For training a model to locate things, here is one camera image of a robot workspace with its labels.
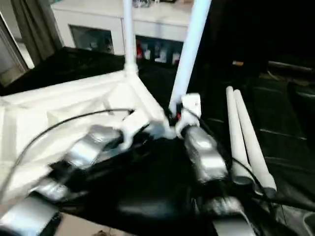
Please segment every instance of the white shelf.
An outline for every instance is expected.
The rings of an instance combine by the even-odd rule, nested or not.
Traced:
[[[63,0],[53,4],[52,8],[54,10],[123,18],[122,0]],[[148,8],[134,8],[133,19],[187,27],[191,8],[192,4],[152,3]]]

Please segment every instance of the black cable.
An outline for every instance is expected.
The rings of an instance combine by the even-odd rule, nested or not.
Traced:
[[[87,116],[92,116],[92,115],[95,115],[95,114],[100,114],[100,113],[107,113],[107,112],[130,112],[132,113],[134,110],[133,109],[128,109],[128,108],[121,108],[121,109],[105,109],[105,110],[101,110],[101,111],[96,111],[96,112],[90,112],[90,113],[85,113],[85,114],[82,114],[82,115],[78,115],[78,116],[75,116],[75,117],[71,117],[71,118],[68,118],[68,119],[65,119],[57,124],[54,124],[50,127],[48,127],[46,130],[42,131],[40,134],[38,134],[35,138],[33,138],[29,144],[23,149],[23,151],[21,152],[21,154],[18,156],[18,158],[16,159],[15,163],[13,164],[9,174],[7,175],[6,179],[4,180],[2,186],[1,186],[1,190],[0,190],[0,204],[2,203],[3,201],[3,198],[4,198],[4,194],[10,184],[10,181],[14,175],[14,172],[16,170],[16,168],[19,166],[19,164],[23,161],[23,158],[26,154],[26,152],[28,151],[28,149],[30,149],[30,147],[39,139],[41,138],[42,136],[44,136],[46,133],[48,133],[49,131],[53,130],[54,128],[64,124],[64,123],[67,123],[71,120],[75,120],[75,119],[79,119],[79,118],[82,118],[82,117],[87,117]]]
[[[209,126],[206,124],[206,122],[202,118],[198,117],[194,112],[190,111],[189,109],[187,109],[187,108],[184,108],[184,109],[187,110],[189,113],[191,113],[194,117],[196,117],[199,120],[200,125],[206,130],[206,132],[209,135],[213,136],[212,130],[209,128]],[[242,162],[240,162],[239,160],[235,159],[233,156],[231,156],[231,159],[234,162],[238,163],[240,166],[242,166],[251,175],[251,177],[254,179],[255,183],[258,185],[262,195],[266,199],[266,203],[268,205],[268,209],[269,209],[270,214],[272,214],[272,216],[275,217],[275,211],[274,211],[274,209],[273,209],[273,207],[271,205],[271,201],[269,201],[269,198],[268,198],[268,196],[266,194],[265,189],[263,188],[263,186],[261,185],[259,180],[256,178],[256,176],[253,174],[253,172],[250,169],[248,169]]]

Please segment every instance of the white rod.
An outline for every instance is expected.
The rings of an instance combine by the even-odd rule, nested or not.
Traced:
[[[124,0],[124,26],[125,26],[125,71],[137,73],[135,59],[135,38],[133,34],[132,0]]]
[[[226,101],[232,156],[240,161],[242,164],[244,164],[248,169],[250,169],[250,171],[252,171],[252,168],[247,161],[247,154],[241,125],[238,118],[236,101],[234,98],[233,88],[231,86],[226,88]],[[248,171],[244,169],[244,167],[236,162],[233,162],[233,181],[236,184],[253,183],[253,179],[250,173],[248,173]]]
[[[183,45],[175,83],[169,103],[172,114],[176,114],[176,104],[186,94],[191,72],[198,52],[201,36],[207,20],[211,0],[195,0],[190,17],[187,37]]]
[[[276,183],[268,171],[241,92],[239,90],[235,90],[234,97],[253,173],[264,187],[266,194],[269,197],[273,196],[277,191]]]

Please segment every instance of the curtain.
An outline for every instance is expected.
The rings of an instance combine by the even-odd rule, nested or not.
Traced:
[[[48,0],[11,0],[22,40],[34,62],[62,47]]]

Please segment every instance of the black cloth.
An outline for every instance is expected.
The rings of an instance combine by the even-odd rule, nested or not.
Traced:
[[[123,65],[124,57],[63,48],[10,84],[2,91],[2,95],[110,73],[123,69]],[[140,79],[165,109],[176,70],[175,67],[160,63],[139,62]],[[202,118],[230,152],[225,88],[232,85],[240,89],[267,166],[276,181],[276,200],[296,207],[303,204],[315,209],[315,159],[312,145],[315,137],[312,132],[315,92],[312,88],[262,80],[257,73],[248,71],[197,67],[189,91],[200,93]],[[161,158],[168,156],[165,152],[155,153],[159,154]]]

